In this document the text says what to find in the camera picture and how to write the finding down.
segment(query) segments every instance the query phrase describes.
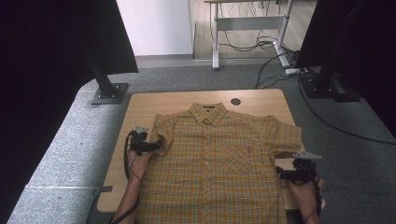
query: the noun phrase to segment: shirt sleeve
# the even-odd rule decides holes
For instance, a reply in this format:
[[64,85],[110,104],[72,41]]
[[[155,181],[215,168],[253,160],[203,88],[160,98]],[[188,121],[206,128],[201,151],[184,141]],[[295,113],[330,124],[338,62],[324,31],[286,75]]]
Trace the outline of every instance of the shirt sleeve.
[[161,148],[157,151],[160,156],[164,156],[172,144],[173,126],[174,119],[172,116],[157,114],[155,117],[150,140],[163,140]]
[[282,123],[275,117],[271,117],[272,132],[272,146],[271,151],[276,155],[278,153],[298,152],[302,146],[300,127]]

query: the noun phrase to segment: cable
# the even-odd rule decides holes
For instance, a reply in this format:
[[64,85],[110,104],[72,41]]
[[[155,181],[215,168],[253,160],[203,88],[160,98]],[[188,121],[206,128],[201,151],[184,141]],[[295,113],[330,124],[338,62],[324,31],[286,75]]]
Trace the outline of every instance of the cable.
[[320,217],[321,204],[323,202],[323,197],[322,197],[321,190],[320,190],[320,187],[319,187],[319,184],[318,184],[318,182],[320,180],[320,177],[319,177],[319,175],[317,175],[317,177],[318,177],[318,181],[317,181],[301,164],[297,164],[297,166],[300,169],[302,169],[302,170],[304,170],[306,172],[306,174],[308,175],[310,181],[314,184],[314,187],[315,187],[315,199],[317,201],[317,214],[318,214],[318,217]]
[[290,52],[284,52],[284,53],[278,54],[278,55],[276,55],[274,58],[271,58],[270,60],[268,60],[267,62],[265,62],[265,63],[262,65],[262,67],[260,68],[259,74],[257,75],[256,85],[254,86],[254,89],[255,89],[255,90],[257,90],[257,88],[259,87],[259,85],[262,84],[262,82],[259,83],[259,81],[260,81],[260,75],[261,75],[261,73],[262,73],[262,69],[265,67],[265,65],[267,65],[267,64],[268,64],[269,62],[271,62],[272,60],[278,58],[279,56],[284,55],[284,54],[288,54],[288,53],[290,53]]
[[337,130],[337,131],[339,131],[339,132],[341,132],[341,133],[346,133],[346,134],[348,134],[348,135],[352,135],[352,136],[355,136],[355,137],[358,137],[358,138],[361,138],[361,139],[364,139],[364,140],[372,141],[372,142],[377,142],[377,143],[383,143],[383,144],[389,144],[389,145],[394,145],[394,146],[396,146],[396,143],[394,143],[394,142],[382,141],[382,140],[377,140],[377,139],[370,138],[370,137],[361,136],[361,135],[358,135],[358,134],[355,134],[355,133],[347,132],[347,131],[345,131],[345,130],[342,130],[342,129],[340,129],[340,128],[337,128],[337,127],[331,125],[329,122],[327,122],[326,120],[322,119],[322,118],[314,111],[314,109],[312,109],[311,105],[310,105],[310,104],[308,103],[308,101],[305,99],[305,97],[304,97],[304,95],[303,95],[303,91],[302,91],[301,85],[300,85],[300,76],[299,76],[298,86],[299,86],[300,94],[301,94],[301,96],[303,97],[303,99],[304,99],[304,101],[305,101],[305,104],[308,106],[308,109],[315,115],[315,117],[317,117],[317,119],[319,119],[319,120],[320,120],[321,122],[323,122],[324,124],[328,125],[328,126],[331,127],[331,128],[334,128],[335,130]]
[[263,80],[259,85],[263,84],[263,83],[264,83],[267,79],[269,79],[269,78],[283,77],[283,78],[278,78],[278,79],[276,79],[276,80],[275,80],[274,82],[272,82],[271,84],[268,84],[268,85],[265,85],[265,86],[261,87],[261,89],[265,89],[265,88],[274,86],[278,81],[286,81],[286,80],[289,80],[292,76],[297,75],[299,72],[300,72],[300,69],[298,69],[296,72],[291,73],[291,74],[288,74],[288,75],[286,75],[286,76],[283,76],[283,75],[280,75],[280,74],[276,74],[276,75],[273,76],[273,77],[265,77],[264,80]]
[[268,16],[268,10],[270,9],[271,1],[267,1],[267,10],[265,11],[265,16]]
[[279,2],[277,2],[277,4],[279,5],[279,10],[278,10],[278,12],[277,12],[277,15],[279,16],[280,15],[280,6],[282,6],[282,0],[278,0]]
[[[129,144],[129,139],[132,136],[132,132],[129,132],[126,139],[125,139],[125,145],[124,145],[124,155],[123,155],[123,162],[124,162],[124,171],[125,171],[125,175],[126,178],[129,179],[130,175],[129,175],[129,167],[128,167],[128,146],[130,146],[131,144]],[[117,217],[116,220],[114,220],[113,222],[111,222],[112,224],[118,224],[121,221],[123,221],[126,217],[128,217],[129,215],[132,214],[132,212],[137,208],[137,206],[140,203],[140,197],[139,195],[137,195],[137,199],[136,202],[134,203],[134,206],[129,209],[128,211],[126,211],[125,213],[123,213],[122,215],[120,215],[119,217]]]
[[[210,34],[211,34],[211,37],[212,37],[212,41],[214,41],[213,30],[212,30],[212,22],[211,22],[211,18],[212,18],[212,7],[211,7],[211,5],[209,5],[209,6],[210,6],[210,10],[209,10],[209,21],[210,21],[209,27],[210,27]],[[234,7],[234,4],[232,5],[232,7],[231,7],[231,9],[230,9],[230,11],[229,11],[230,17],[231,17],[231,10],[233,9],[233,7]],[[249,7],[249,6],[247,6],[247,7],[250,9],[251,14],[252,14],[253,16],[256,16],[256,9],[255,9],[255,7]],[[220,8],[220,15],[221,15],[222,18],[224,18],[223,9],[222,9],[222,4],[220,4],[219,8]],[[277,38],[274,38],[274,37],[271,37],[271,36],[268,36],[268,35],[266,35],[266,36],[260,36],[260,33],[261,33],[261,32],[262,32],[262,30],[259,31],[259,33],[258,33],[258,35],[257,35],[257,37],[256,37],[256,45],[255,45],[255,46],[251,46],[251,47],[237,47],[237,46],[235,46],[235,45],[233,45],[233,44],[231,43],[231,41],[230,41],[230,39],[229,39],[229,37],[228,37],[228,34],[230,34],[230,33],[232,33],[232,32],[230,32],[230,31],[224,31],[224,34],[225,34],[225,36],[226,36],[226,39],[227,39],[228,44],[219,44],[219,45],[231,47],[231,48],[233,48],[233,49],[236,50],[236,51],[251,51],[251,50],[254,50],[255,48],[258,48],[258,47],[260,47],[261,49],[264,49],[264,50],[266,50],[266,49],[272,49],[272,48],[274,47],[274,41],[273,41],[273,40],[277,41]],[[261,40],[261,39],[263,39],[263,38],[270,38],[270,39],[272,39],[272,40]]]
[[86,224],[90,223],[90,217],[91,217],[91,212],[92,212],[93,206],[97,203],[98,200],[99,200],[99,195],[95,196],[95,198],[93,199],[93,202],[91,203],[90,211],[88,212],[88,217],[87,217],[87,220],[85,221]]

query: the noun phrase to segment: white wall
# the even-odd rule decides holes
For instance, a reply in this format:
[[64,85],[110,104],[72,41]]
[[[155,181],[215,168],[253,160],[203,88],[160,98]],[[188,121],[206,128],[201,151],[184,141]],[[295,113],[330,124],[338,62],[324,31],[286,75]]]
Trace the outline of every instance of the white wall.
[[192,54],[186,0],[117,0],[134,55]]

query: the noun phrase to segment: hand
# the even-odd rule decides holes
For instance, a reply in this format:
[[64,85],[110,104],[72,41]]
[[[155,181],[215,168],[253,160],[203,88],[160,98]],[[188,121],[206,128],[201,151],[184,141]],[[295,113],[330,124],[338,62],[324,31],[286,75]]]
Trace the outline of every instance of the hand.
[[[316,190],[312,182],[299,185],[294,184],[292,181],[286,181],[291,194],[295,201],[300,207],[301,215],[303,217],[303,223],[319,223],[317,215],[317,201],[316,201]],[[324,185],[324,179],[318,181],[318,186],[322,189]]]
[[143,178],[148,165],[149,159],[154,155],[154,152],[143,153],[142,156],[137,155],[134,151],[130,150],[128,152],[128,161],[134,160],[132,166],[130,167],[129,173],[134,172],[140,179]]

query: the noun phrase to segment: desk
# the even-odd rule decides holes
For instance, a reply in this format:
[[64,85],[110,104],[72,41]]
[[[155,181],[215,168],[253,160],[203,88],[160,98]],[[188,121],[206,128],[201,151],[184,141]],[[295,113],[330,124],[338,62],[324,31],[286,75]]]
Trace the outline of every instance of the desk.
[[[233,105],[231,100],[237,98],[240,105]],[[172,114],[190,109],[193,103],[223,103],[228,110],[254,116],[274,115],[284,123],[294,124],[285,96],[281,90],[245,90],[245,91],[186,91],[163,93],[138,93],[132,96],[119,139],[107,171],[104,187],[111,186],[112,191],[102,192],[98,202],[101,212],[115,212],[127,185],[123,170],[123,148],[128,132],[136,125],[151,129],[157,113]],[[291,169],[292,159],[278,159],[276,164]],[[297,209],[287,188],[283,188],[285,208]]]
[[283,16],[268,17],[245,17],[245,18],[219,18],[219,4],[259,2],[259,0],[206,0],[206,3],[215,4],[214,33],[213,33],[213,69],[219,70],[219,40],[218,31],[242,31],[242,30],[279,30],[277,42],[274,42],[276,53],[284,68],[290,68],[282,49],[283,38],[288,26],[293,0],[289,0],[286,13]]

